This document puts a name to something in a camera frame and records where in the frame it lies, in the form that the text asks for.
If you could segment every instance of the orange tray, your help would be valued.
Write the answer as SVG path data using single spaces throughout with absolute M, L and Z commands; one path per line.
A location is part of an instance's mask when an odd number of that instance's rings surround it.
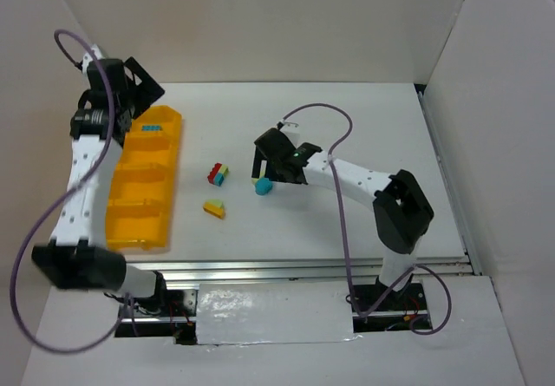
M 166 247 L 178 168 L 181 114 L 155 106 L 133 121 L 106 211 L 110 250 Z

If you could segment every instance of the multicolored block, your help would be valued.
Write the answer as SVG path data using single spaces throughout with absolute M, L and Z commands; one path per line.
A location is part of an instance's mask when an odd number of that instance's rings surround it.
M 254 184 L 254 191 L 257 195 L 266 195 L 274 187 L 271 180 L 268 178 L 260 178 Z
M 215 186 L 221 186 L 225 180 L 225 177 L 229 173 L 229 167 L 227 165 L 222 165 L 221 163 L 217 163 L 212 168 L 212 171 L 207 176 L 208 182 Z
M 160 124 L 144 124 L 141 128 L 143 132 L 159 132 L 162 129 Z
M 224 219 L 225 217 L 225 207 L 222 200 L 207 200 L 202 209 L 219 219 Z

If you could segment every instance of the wall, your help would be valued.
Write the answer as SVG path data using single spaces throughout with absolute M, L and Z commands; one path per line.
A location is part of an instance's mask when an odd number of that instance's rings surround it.
M 555 3 L 466 0 L 424 97 L 527 384 L 552 384 Z
M 161 82 L 427 82 L 462 0 L 67 0 Z
M 26 231 L 66 185 L 69 119 L 82 90 L 81 77 L 52 40 L 61 26 L 75 29 L 61 0 L 0 0 L 0 372 L 9 386 L 19 384 L 30 352 L 10 312 L 11 266 Z M 46 227 L 41 241 L 49 235 Z M 48 291 L 27 256 L 18 297 L 33 331 Z

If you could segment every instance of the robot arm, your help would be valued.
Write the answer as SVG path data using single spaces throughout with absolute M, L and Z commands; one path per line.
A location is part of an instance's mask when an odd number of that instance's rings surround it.
M 106 139 L 112 139 L 96 173 L 62 207 L 60 218 L 47 245 L 35 245 L 32 260 L 59 289 L 101 290 L 129 293 L 143 302 L 156 303 L 166 291 L 158 272 L 145 272 L 128 265 L 117 252 L 107 250 L 105 219 L 112 176 L 121 156 L 132 119 L 158 100 L 164 90 L 146 71 L 129 58 L 96 56 L 107 73 L 115 102 L 114 133 L 107 136 L 106 90 L 97 67 L 85 55 L 82 62 L 90 89 L 79 100 L 71 119 L 73 160 L 68 188 L 79 185 L 82 176 L 98 161 Z M 126 74 L 127 68 L 133 74 Z M 135 83 L 135 76 L 141 79 Z
M 262 160 L 268 162 L 265 176 L 271 180 L 317 185 L 336 191 L 330 156 L 320 147 L 303 143 L 295 147 L 280 129 L 271 128 L 256 141 L 253 177 L 260 173 Z M 378 283 L 390 286 L 415 263 L 416 247 L 434 217 L 415 177 L 401 170 L 396 175 L 370 171 L 344 160 L 333 159 L 343 194 L 375 214 L 378 236 L 387 247 Z M 407 276 L 395 286 L 400 291 Z

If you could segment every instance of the white panel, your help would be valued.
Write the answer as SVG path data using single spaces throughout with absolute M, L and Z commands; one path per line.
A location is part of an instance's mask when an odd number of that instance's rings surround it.
M 462 0 L 67 0 L 163 82 L 427 82 Z
M 454 299 L 453 320 L 431 337 L 374 332 L 341 343 L 219 347 L 174 345 L 169 338 L 112 338 L 71 360 L 33 350 L 23 386 L 75 386 L 75 379 L 81 386 L 185 381 L 230 386 L 523 386 L 489 278 L 451 277 L 446 282 Z M 445 294 L 433 279 L 426 280 L 425 289 L 432 319 L 441 319 Z M 318 303 L 307 303 L 307 312 L 314 315 Z M 60 346 L 83 344 L 113 323 L 116 310 L 115 301 L 98 293 L 52 290 L 38 334 Z
M 54 29 L 62 25 L 76 29 L 61 0 L 0 0 L 0 373 L 6 385 L 21 382 L 31 349 L 10 311 L 13 259 L 47 203 L 62 193 L 71 167 L 69 119 L 82 76 L 54 44 Z M 48 241 L 54 222 L 56 217 L 36 241 Z M 23 318 L 35 332 L 49 285 L 30 255 L 17 291 Z
M 424 98 L 530 385 L 555 377 L 553 38 L 552 0 L 466 0 Z
M 423 237 L 421 258 L 464 256 L 435 153 L 412 84 L 165 84 L 160 102 L 183 114 L 180 173 L 176 184 L 172 237 L 163 254 L 139 260 L 256 260 L 343 258 L 336 196 L 313 186 L 275 185 L 264 197 L 251 183 L 254 141 L 293 108 L 313 101 L 334 103 L 355 124 L 338 158 L 368 169 L 411 171 L 435 218 Z M 291 117 L 300 141 L 323 148 L 343 135 L 347 122 L 327 108 Z M 221 187 L 206 176 L 214 163 L 230 175 Z M 224 201 L 224 220 L 202 211 L 205 200 Z M 351 254 L 381 258 L 374 214 L 345 200 Z
M 199 344 L 338 343 L 355 338 L 345 282 L 200 285 Z

